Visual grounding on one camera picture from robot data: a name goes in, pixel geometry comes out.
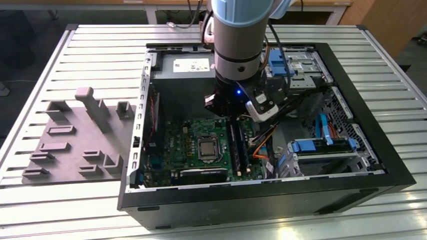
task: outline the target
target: metal slotted table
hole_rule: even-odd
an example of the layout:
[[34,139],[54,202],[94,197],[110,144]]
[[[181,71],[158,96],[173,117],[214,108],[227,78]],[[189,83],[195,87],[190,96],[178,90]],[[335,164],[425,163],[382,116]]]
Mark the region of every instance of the metal slotted table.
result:
[[373,35],[355,26],[277,26],[283,42],[329,43],[417,185],[341,214],[149,232],[117,210],[119,181],[22,185],[51,100],[71,107],[91,86],[108,106],[138,103],[147,43],[199,41],[199,28],[80,25],[64,32],[0,150],[0,238],[43,240],[139,236],[157,239],[419,239],[427,233],[427,101]]

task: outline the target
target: open computer tower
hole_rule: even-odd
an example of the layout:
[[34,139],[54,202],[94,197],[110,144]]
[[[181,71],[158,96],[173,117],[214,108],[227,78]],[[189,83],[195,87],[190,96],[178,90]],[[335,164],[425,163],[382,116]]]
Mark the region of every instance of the open computer tower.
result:
[[[281,119],[258,158],[261,125],[207,110],[213,51],[198,43],[147,45],[118,203],[147,229],[339,213],[415,184],[330,46],[285,47],[290,89],[323,90]],[[271,51],[267,87],[283,76]]]

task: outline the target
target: motherboard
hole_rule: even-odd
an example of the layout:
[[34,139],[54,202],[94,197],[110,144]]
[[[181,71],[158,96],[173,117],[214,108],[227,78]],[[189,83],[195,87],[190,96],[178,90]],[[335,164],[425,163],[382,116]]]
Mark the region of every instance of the motherboard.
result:
[[[251,121],[247,119],[241,123],[245,140],[249,142],[255,135]],[[227,118],[166,122],[165,151],[149,156],[149,186],[167,187],[263,178],[262,163],[251,164],[247,173],[237,173],[227,124]]]

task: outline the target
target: blue latch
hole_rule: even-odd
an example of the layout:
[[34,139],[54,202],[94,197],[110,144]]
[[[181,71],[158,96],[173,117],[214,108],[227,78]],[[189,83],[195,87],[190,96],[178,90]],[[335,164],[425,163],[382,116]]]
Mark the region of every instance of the blue latch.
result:
[[299,140],[297,143],[303,152],[317,151],[315,142],[313,140]]
[[279,168],[281,168],[283,162],[286,161],[286,159],[287,159],[287,156],[286,156],[286,154],[283,154],[281,161],[279,161],[279,165],[278,165]]
[[315,118],[315,137],[322,138],[322,135],[325,136],[326,144],[327,145],[334,144],[331,134],[330,134],[330,128],[329,128],[329,119],[325,113],[319,113],[318,117]]
[[313,140],[298,140],[293,142],[293,150],[294,153],[298,153],[299,151],[307,152],[307,151],[317,151],[315,142]]
[[293,142],[293,150],[294,150],[294,153],[298,153],[301,151],[301,146],[297,142]]
[[[290,66],[290,58],[285,56],[286,63]],[[269,57],[269,65],[271,67],[271,75],[274,77],[282,77],[287,75],[286,65],[283,63],[281,50],[275,49],[270,51],[270,57]],[[295,75],[295,70],[289,67],[290,75]]]
[[349,138],[347,142],[350,144],[351,150],[357,150],[358,148],[357,140],[354,140],[353,138]]

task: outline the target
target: cpu socket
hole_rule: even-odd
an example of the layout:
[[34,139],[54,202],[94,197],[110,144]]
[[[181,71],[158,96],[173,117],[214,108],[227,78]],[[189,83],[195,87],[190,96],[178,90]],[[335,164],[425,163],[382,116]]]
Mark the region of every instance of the cpu socket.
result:
[[219,159],[219,139],[217,136],[201,136],[198,139],[199,160],[206,164]]

